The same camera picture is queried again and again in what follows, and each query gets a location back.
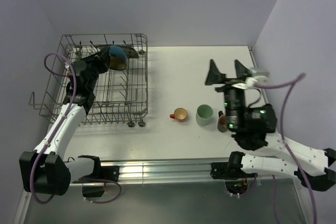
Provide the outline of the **black floral square plate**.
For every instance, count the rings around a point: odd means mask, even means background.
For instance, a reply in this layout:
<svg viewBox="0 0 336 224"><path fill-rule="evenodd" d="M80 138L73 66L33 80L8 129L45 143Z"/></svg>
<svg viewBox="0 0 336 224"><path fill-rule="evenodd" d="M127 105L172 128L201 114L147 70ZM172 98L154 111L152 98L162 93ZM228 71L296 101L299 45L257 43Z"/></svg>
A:
<svg viewBox="0 0 336 224"><path fill-rule="evenodd" d="M95 45L95 48L97 49L102 49L105 47L111 47L112 49L117 49L120 48L123 50L123 52L126 54L126 56L128 58L132 58L132 59L138 59L139 58L139 54L138 52L131 46L128 45L112 45L112 44L100 44L100 45Z"/></svg>

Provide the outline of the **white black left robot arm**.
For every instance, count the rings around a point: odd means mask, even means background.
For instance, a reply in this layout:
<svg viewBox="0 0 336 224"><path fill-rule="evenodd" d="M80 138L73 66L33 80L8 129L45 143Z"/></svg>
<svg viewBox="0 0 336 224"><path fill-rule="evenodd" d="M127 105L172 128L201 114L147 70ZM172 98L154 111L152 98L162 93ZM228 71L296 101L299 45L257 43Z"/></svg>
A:
<svg viewBox="0 0 336 224"><path fill-rule="evenodd" d="M64 60L69 73L61 111L43 140L19 158L24 190L33 196L37 193L62 196L72 182L83 177L96 182L102 176L101 162L96 156L81 155L72 162L64 162L63 157L93 105L99 75L109 69L109 51L105 49L74 62Z"/></svg>

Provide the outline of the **small red orange cup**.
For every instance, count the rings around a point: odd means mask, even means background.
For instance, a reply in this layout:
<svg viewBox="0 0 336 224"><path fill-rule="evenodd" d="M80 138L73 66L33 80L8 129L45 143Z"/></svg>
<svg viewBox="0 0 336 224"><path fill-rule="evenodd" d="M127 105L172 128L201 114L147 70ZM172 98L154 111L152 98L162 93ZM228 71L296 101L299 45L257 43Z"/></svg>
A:
<svg viewBox="0 0 336 224"><path fill-rule="evenodd" d="M174 110L173 114L170 114L171 119L177 120L179 122L186 121L187 116L188 116L188 112L184 108L177 108Z"/></svg>

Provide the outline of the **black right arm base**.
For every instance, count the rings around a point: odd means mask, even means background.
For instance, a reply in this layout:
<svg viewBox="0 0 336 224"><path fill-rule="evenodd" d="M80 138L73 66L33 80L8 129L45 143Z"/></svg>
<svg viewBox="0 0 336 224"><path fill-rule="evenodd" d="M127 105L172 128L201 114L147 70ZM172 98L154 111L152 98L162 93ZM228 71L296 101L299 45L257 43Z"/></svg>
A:
<svg viewBox="0 0 336 224"><path fill-rule="evenodd" d="M211 163L210 176L212 179L238 180L241 178L254 178L258 174L244 172L241 162L229 161Z"/></svg>

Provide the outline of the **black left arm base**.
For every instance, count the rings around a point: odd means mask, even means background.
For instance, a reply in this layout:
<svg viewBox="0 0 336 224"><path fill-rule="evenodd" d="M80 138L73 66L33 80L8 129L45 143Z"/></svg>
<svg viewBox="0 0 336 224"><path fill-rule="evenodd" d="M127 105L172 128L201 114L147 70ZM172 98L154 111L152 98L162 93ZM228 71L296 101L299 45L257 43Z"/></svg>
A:
<svg viewBox="0 0 336 224"><path fill-rule="evenodd" d="M74 184L103 182L105 180L118 182L119 170L119 166L101 166L97 172L74 181Z"/></svg>

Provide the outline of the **dark bowl tan inside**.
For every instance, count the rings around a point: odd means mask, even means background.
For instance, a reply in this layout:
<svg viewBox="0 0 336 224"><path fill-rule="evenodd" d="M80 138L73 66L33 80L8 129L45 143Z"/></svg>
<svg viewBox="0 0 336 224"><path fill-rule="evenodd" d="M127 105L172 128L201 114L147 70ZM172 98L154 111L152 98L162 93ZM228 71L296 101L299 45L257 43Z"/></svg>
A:
<svg viewBox="0 0 336 224"><path fill-rule="evenodd" d="M123 71L128 66L128 57L119 46L109 47L109 68L112 70Z"/></svg>

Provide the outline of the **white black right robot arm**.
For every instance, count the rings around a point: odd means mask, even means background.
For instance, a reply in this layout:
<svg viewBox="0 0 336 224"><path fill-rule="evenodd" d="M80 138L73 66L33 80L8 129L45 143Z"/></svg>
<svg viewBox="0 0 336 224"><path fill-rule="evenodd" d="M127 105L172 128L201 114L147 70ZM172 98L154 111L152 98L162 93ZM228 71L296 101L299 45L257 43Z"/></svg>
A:
<svg viewBox="0 0 336 224"><path fill-rule="evenodd" d="M297 178L306 188L327 191L335 185L335 150L305 146L276 132L277 118L271 104L260 107L245 102L246 90L271 89L269 71L246 68L234 61L236 77L221 73L209 62L205 85L223 93L226 128L242 151L231 152L227 162L212 163L213 179L236 180L254 175Z"/></svg>

